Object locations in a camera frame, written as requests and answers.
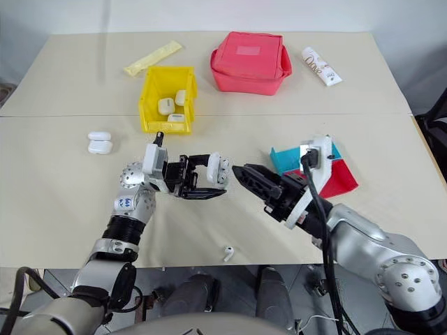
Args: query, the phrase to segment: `gray floor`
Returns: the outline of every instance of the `gray floor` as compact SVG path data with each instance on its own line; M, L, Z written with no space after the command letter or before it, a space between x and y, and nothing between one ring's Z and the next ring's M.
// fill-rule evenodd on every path
M282 275L289 290L295 318L307 320L314 314L331 316L329 297L317 297L306 287L313 271L321 272L319 265L277 265L275 269ZM49 269L45 272L45 281L59 295L69 295L70 286L76 274L75 269ZM225 267L173 267L162 269L138 269L136 285L143 293L149 294L159 287L176 288L193 274L210 274L221 282L221 290L215 311L241 313L254 316L256 298L256 274L258 266L225 266ZM447 275L440 271L441 286L447 292ZM356 323L360 333L391 327L390 318L383 300L376 288L341 267L336 267L339 279L342 302L351 319ZM29 295L22 310L33 309L48 302L50 298L44 292ZM148 319L159 316L160 306L156 305L148 313ZM134 313L115 314L112 321L98 329L97 334L108 334L133 324ZM313 319L305 331L306 335L335 334L335 324L330 320Z

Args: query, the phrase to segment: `black cable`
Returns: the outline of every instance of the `black cable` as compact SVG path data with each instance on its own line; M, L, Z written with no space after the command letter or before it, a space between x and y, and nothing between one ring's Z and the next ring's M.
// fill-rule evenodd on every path
M344 319L349 323L349 325L351 326L352 330L354 331L354 334L355 335L360 335L360 332L358 331L358 329L354 325L354 322L352 322L352 320L349 317L348 313L344 310L343 306L342 306L342 313L343 313Z
M312 195L312 199L314 200L318 217L320 218L320 222L322 225L322 251L323 251L323 265L325 270L326 279L328 280L328 292L330 295L330 301L332 304L332 310L334 312L334 317L339 321L336 321L337 331L339 335L342 335L342 332L345 334L348 333L347 330L343 326L343 316L346 321L349 323L353 331L356 335L360 335L356 326L353 324L352 320L349 318L346 311L343 309L342 303L340 302L337 282L335 280L335 268L334 268L334 255L332 252L332 244L330 240L330 236L328 234L328 228L326 226L327 217L323 207L323 203L321 202L321 198L316 190L314 180L312 177L312 173L310 171L309 164L309 154L305 154L301 158L301 163L303 165L303 170L305 176L307 178L307 185L309 187L309 191Z
M34 281L42 288L42 290L48 293L51 298L59 298L59 295L57 295L56 292L53 291L50 286L48 286L33 269L29 267L21 267L15 274L13 298L9 306L9 314L8 316L6 316L3 327L1 328L0 335L10 335L13 331L15 321L17 320L17 317L20 313L20 305L22 304L25 274L34 279Z
M142 300L143 300L143 297L142 297L142 291L140 290L140 288L139 288L138 286L133 286L133 289L134 289L135 291L137 291L138 296L140 297L140 301L139 301L134 307L126 308L126 309L117 309L117 310L114 310L115 313L129 313L129 312L133 312L133 311L135 311L136 309L138 309L138 307L141 306L141 304L142 304Z
M9 314L9 308L0 307L0 315L8 315ZM26 314L30 314L28 311L19 311L17 313L17 316L24 317Z
M305 173L305 176L307 178L307 185L309 187L310 193L312 195L312 198L315 202L315 207L317 209L318 217L321 222L321 249L323 251L323 266L325 270L325 276L328 283L328 292L330 296L330 302L332 304L332 310L334 312L334 318L338 319L336 321L337 325L337 332L339 335L342 335L342 328L343 328L343 321L342 321L342 311L340 310L337 298L336 298L336 292L334 290L334 284L335 279L332 279L332 273L330 271L330 252L328 250L328 247L330 247L329 243L329 237L328 237L328 229L326 227L326 213L323 208L323 204L321 203L321 199L318 196L318 191L316 190L314 180L312 178L312 174L310 172L310 166L309 166L309 156L308 154L305 154L301 158L301 163L303 166L303 170Z

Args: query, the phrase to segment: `robotic hand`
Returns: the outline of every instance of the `robotic hand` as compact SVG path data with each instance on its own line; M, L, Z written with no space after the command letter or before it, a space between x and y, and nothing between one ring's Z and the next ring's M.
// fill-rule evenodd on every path
M143 162L130 163L123 170L107 229L76 275L72 295L26 315L14 328L11 309L1 335L10 334L12 329L13 334L93 334L99 325L111 320L113 312L122 313L131 299L136 277L132 262L155 210L155 192L190 200L206 200L226 192L228 159L215 152L181 155L179 162L169 163L162 143L163 133L157 133L154 143L146 147ZM207 167L207 180L216 188L196 187L198 165Z
M301 146L309 153L319 192L331 175L332 140L325 136ZM237 180L264 200L275 220L300 227L321 247L323 230L307 181L296 174L279 176L262 165L233 166ZM446 301L436 267L408 237L384 232L343 204L322 199L334 259L345 269L373 282L394 323L414 334L447 331Z

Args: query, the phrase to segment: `toothpaste tube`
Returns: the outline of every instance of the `toothpaste tube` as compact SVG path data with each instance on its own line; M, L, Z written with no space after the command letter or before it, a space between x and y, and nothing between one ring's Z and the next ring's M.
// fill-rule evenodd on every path
M306 47L302 52L302 59L314 71L326 86L332 86L342 81L333 68L329 66L311 47Z

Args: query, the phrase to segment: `white wall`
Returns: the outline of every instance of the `white wall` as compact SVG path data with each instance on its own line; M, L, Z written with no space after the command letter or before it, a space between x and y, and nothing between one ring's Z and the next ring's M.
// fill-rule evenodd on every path
M0 0L0 77L19 82L48 34L371 31L421 112L447 87L446 14L445 0Z

